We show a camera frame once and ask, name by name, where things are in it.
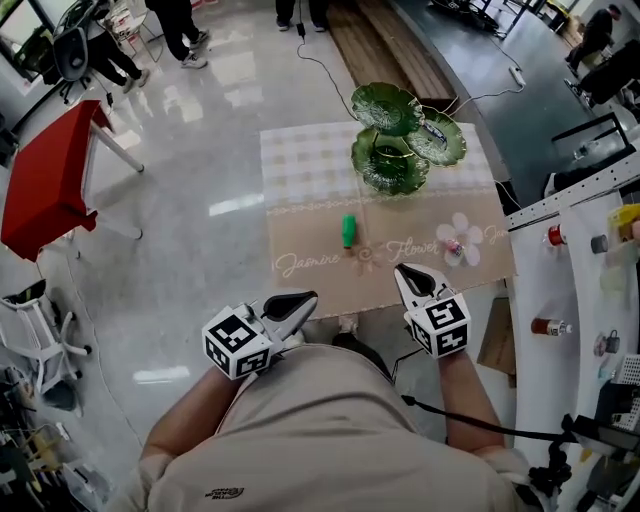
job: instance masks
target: white chair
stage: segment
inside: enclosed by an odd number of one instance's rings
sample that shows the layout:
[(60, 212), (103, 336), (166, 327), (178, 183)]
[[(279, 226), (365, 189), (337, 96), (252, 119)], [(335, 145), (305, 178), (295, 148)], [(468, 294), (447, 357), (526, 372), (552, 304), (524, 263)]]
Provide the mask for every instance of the white chair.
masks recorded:
[(69, 359), (69, 352), (86, 356), (91, 353), (91, 347), (78, 348), (67, 341), (69, 326), (75, 320), (74, 313), (67, 313), (59, 331), (51, 327), (53, 322), (45, 318), (42, 308), (44, 287), (41, 289), (31, 300), (24, 300), (25, 297), (30, 298), (30, 294), (25, 292), (0, 299), (0, 339), (11, 352), (28, 359), (37, 374), (35, 389), (44, 395), (67, 377), (73, 380), (82, 377)]

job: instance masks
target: table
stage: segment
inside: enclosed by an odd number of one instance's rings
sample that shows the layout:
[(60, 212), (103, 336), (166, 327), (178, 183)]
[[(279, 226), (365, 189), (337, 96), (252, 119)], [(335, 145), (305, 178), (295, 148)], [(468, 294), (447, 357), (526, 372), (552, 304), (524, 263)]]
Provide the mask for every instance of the table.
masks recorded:
[[(314, 290), (315, 318), (400, 303), (393, 268), (421, 263), (464, 290), (514, 272), (511, 244), (491, 169), (475, 127), (459, 124), (466, 156), (432, 167), (410, 196), (385, 196), (364, 184), (351, 164), (358, 122), (296, 126), (260, 133), (264, 203), (276, 284)], [(342, 246), (344, 215), (357, 240)], [(460, 239), (452, 261), (444, 239)]]
[(137, 172), (144, 166), (105, 131), (111, 124), (98, 100), (79, 103), (16, 156), (2, 218), (0, 240), (18, 256), (36, 261), (40, 250), (78, 226), (96, 223), (129, 238), (142, 230), (116, 221), (91, 206), (88, 194), (93, 156), (103, 143)]

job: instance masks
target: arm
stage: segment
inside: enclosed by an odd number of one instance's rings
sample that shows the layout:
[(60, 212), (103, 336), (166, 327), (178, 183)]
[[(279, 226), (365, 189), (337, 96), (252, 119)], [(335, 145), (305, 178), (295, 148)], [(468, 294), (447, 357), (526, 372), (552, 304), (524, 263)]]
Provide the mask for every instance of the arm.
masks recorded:
[(211, 437), (241, 383), (217, 368), (208, 370), (151, 429), (140, 459), (159, 453), (178, 457)]
[[(447, 412), (464, 414), (500, 425), (489, 397), (466, 352), (438, 360), (440, 385)], [(475, 455), (504, 449), (504, 436), (447, 418), (449, 445)]]

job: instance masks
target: green marker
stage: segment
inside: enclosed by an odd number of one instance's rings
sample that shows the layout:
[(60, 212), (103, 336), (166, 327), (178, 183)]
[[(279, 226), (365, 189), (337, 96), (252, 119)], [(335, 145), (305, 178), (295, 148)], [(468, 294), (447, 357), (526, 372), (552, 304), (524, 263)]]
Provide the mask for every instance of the green marker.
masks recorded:
[(342, 245), (345, 249), (351, 249), (356, 237), (356, 218), (354, 215), (342, 217)]

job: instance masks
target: green leaf-shaped plate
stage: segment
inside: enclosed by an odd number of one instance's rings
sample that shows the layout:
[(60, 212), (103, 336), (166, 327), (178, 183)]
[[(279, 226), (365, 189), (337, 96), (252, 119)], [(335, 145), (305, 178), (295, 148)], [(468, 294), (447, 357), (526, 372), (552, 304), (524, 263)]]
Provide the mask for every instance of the green leaf-shaped plate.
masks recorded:
[(456, 122), (448, 115), (431, 107), (422, 108), (424, 125), (409, 133), (404, 141), (416, 155), (433, 165), (456, 165), (467, 152), (467, 142)]
[(427, 181), (429, 162), (412, 154), (400, 137), (375, 137), (375, 130), (362, 130), (351, 146), (353, 167), (364, 182), (390, 196), (411, 194), (422, 187)]
[(351, 102), (358, 121), (382, 135), (402, 137), (417, 130), (424, 121), (422, 106), (415, 96), (384, 82), (358, 87)]

